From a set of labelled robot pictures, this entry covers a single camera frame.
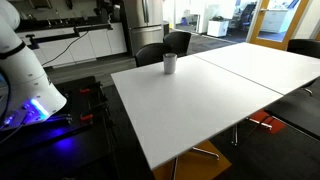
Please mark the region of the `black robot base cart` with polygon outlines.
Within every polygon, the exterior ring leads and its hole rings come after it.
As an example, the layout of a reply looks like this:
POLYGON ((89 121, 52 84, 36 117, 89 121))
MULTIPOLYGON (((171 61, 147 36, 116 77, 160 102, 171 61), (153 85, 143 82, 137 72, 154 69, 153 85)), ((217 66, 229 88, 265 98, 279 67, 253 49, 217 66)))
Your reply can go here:
POLYGON ((67 97, 64 109, 45 122, 1 133, 0 180, 59 180, 110 153, 101 83, 91 76, 57 88, 67 97), (91 91, 82 94, 83 88, 91 91), (80 120, 89 114, 91 120, 80 120))

